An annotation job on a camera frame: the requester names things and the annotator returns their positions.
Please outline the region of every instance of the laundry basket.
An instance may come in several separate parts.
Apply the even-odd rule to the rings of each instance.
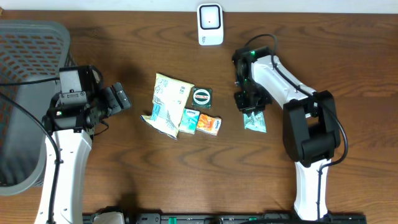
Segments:
[[[60,67],[75,65],[69,46],[69,32],[57,22],[0,21],[0,83],[58,76]],[[1,86],[0,91],[41,121],[60,85],[52,81]],[[42,184],[44,139],[33,121],[0,100],[0,195],[18,194]]]

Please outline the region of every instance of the snack packet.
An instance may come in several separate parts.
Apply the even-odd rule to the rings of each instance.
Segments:
[[[245,129],[253,131],[267,132],[266,121],[262,111],[243,114],[243,123]]]
[[[216,136],[218,130],[220,130],[220,126],[221,118],[212,118],[211,116],[201,114],[199,117],[197,130]]]
[[[184,114],[182,115],[180,123],[180,131],[195,134],[199,120],[199,111],[184,109]]]
[[[156,74],[154,108],[151,116],[142,115],[141,119],[158,131],[177,140],[185,104],[194,84]]]

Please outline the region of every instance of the circular logo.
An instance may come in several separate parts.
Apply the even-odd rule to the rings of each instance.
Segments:
[[[205,105],[210,101],[210,94],[206,90],[197,90],[193,93],[193,100],[199,105]]]

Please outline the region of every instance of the white backdrop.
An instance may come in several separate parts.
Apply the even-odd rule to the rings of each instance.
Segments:
[[[4,9],[196,11],[198,0],[2,0]],[[226,12],[398,13],[398,0],[217,0]]]

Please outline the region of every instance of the brown wooden surface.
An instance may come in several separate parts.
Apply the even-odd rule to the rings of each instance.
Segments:
[[[333,93],[348,134],[348,158],[330,169],[328,208],[398,222],[398,15],[227,12],[217,47],[199,46],[192,12],[4,11],[1,19],[61,22],[75,60],[96,65],[107,85],[121,82],[133,103],[93,143],[84,212],[116,204],[169,213],[291,209],[295,168],[282,145],[281,109],[268,106],[268,133],[257,133],[243,129],[233,99],[233,52],[270,32],[299,80]],[[152,110],[156,72],[213,89],[213,106],[202,112],[222,117],[217,137],[182,133],[174,141],[139,119]],[[0,222],[33,223],[40,193],[1,197]]]

